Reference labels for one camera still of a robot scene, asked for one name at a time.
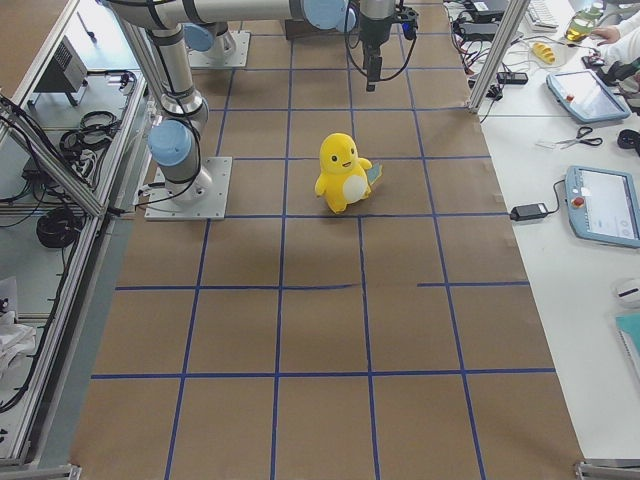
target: person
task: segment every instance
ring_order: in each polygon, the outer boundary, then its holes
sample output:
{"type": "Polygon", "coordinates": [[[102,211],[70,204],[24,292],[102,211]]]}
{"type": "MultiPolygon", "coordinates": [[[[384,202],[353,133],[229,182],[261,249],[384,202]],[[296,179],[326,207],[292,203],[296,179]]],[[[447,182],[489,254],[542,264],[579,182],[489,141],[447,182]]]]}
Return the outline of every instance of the person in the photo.
{"type": "Polygon", "coordinates": [[[593,37],[600,37],[598,46],[608,65],[615,61],[631,63],[640,57],[640,11],[618,25],[594,28],[593,37]]]}

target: plush toy's white belly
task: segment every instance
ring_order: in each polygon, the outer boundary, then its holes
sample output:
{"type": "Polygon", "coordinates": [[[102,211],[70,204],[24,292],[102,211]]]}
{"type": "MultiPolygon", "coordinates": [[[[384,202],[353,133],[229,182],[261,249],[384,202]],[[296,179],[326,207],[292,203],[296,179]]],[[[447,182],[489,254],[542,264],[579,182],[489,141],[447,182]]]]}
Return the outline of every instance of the plush toy's white belly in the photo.
{"type": "Polygon", "coordinates": [[[342,193],[347,203],[355,203],[362,200],[367,191],[367,181],[360,175],[351,175],[342,185],[342,193]]]}

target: keyboard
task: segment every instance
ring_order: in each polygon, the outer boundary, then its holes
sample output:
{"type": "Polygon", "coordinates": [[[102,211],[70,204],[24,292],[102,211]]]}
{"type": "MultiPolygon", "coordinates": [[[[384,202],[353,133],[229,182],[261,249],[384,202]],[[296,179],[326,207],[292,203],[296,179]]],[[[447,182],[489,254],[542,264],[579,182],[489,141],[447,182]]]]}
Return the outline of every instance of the keyboard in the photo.
{"type": "Polygon", "coordinates": [[[524,17],[533,32],[555,32],[558,30],[558,21],[549,11],[547,1],[531,0],[524,17]]]}

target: scissors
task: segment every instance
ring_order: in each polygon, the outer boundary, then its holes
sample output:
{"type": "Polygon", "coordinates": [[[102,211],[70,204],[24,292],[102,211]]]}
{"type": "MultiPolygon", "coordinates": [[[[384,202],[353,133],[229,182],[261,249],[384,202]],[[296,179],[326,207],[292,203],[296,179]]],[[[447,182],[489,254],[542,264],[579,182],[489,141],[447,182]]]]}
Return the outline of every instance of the scissors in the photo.
{"type": "Polygon", "coordinates": [[[556,144],[562,145],[562,147],[560,148],[569,148],[571,145],[575,145],[576,143],[583,143],[585,145],[589,145],[590,147],[597,147],[599,145],[602,145],[602,138],[600,137],[584,138],[590,133],[593,133],[593,128],[580,127],[578,129],[578,133],[576,133],[576,138],[563,140],[562,142],[556,142],[556,144]]]}

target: white table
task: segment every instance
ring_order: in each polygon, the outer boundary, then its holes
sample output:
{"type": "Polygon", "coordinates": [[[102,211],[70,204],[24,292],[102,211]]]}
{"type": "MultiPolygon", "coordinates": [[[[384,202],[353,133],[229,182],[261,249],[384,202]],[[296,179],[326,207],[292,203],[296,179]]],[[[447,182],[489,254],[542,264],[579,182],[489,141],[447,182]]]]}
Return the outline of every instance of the white table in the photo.
{"type": "MultiPolygon", "coordinates": [[[[572,12],[567,0],[548,4],[556,18],[572,12]]],[[[563,31],[561,26],[557,35],[563,31]]],[[[566,56],[562,70],[582,68],[579,58],[586,50],[554,48],[561,61],[566,56]]],[[[597,148],[550,150],[535,144],[538,139],[572,138],[578,128],[544,85],[547,73],[533,72],[523,87],[506,86],[504,99],[482,124],[507,207],[545,202],[555,208],[552,185],[570,165],[629,172],[640,191],[640,158],[616,144],[623,128],[640,129],[636,115],[593,124],[594,133],[604,139],[597,148]]],[[[485,101],[481,118],[488,106],[485,101]]],[[[558,213],[534,223],[514,223],[514,232],[585,458],[640,459],[640,381],[615,329],[615,315],[626,310],[612,294],[619,279],[640,277],[640,252],[578,239],[568,223],[563,189],[558,188],[558,213]]]]}

